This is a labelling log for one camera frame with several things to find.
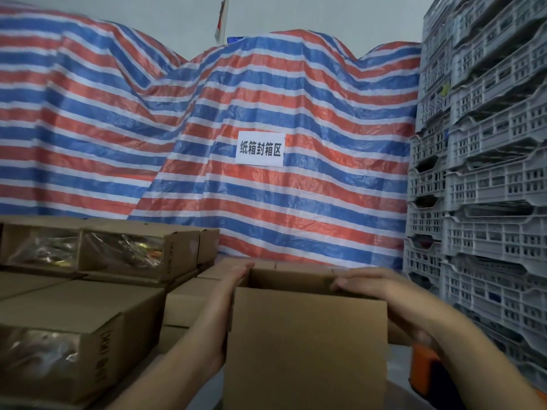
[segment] red and white flag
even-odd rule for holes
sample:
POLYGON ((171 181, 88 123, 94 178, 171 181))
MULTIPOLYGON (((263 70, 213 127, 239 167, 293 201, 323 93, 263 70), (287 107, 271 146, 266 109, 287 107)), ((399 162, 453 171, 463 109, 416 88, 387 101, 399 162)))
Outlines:
POLYGON ((224 44, 226 34, 226 19, 228 18, 228 2, 229 0, 222 0, 221 12, 218 15, 218 24, 215 31, 215 40, 217 45, 224 44))

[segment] person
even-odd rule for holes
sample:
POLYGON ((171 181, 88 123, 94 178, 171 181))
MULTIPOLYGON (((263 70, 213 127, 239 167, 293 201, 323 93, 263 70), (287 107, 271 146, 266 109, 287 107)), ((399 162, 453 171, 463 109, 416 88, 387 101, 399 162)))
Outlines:
MULTIPOLYGON (((253 266, 250 262, 227 273, 194 326, 108 410, 186 408, 224 364, 232 294, 253 266)), ((338 276, 331 289, 385 300, 395 324, 390 330, 396 326, 438 353, 468 410, 545 410, 529 382, 475 324, 392 270, 350 271, 338 276)))

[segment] wall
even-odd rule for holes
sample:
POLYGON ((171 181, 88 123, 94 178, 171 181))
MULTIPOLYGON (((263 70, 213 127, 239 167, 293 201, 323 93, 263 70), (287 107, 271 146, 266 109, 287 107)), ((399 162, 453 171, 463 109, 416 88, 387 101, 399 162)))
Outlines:
MULTIPOLYGON (((191 59, 215 45, 222 0, 18 0, 134 27, 191 59)), ((420 41, 433 0, 231 0, 227 36, 304 28, 337 37, 356 57, 420 41)))

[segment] white paper sign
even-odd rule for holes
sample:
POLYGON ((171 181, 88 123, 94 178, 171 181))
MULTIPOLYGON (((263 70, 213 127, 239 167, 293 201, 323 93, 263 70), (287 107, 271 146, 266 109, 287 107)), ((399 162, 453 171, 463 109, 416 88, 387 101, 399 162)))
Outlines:
POLYGON ((237 136, 236 164, 283 167, 285 134, 240 130, 237 136))

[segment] person's left hand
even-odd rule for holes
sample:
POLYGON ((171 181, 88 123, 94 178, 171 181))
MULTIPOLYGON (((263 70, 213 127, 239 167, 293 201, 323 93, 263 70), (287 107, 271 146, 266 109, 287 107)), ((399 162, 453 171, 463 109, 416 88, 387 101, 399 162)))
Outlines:
POLYGON ((229 271, 218 282, 209 296, 205 308, 186 335, 180 340, 186 351, 191 351, 192 361, 198 370, 197 376, 205 383, 218 373, 226 360, 224 342, 228 332, 228 321, 232 297, 236 286, 254 266, 245 266, 229 271))

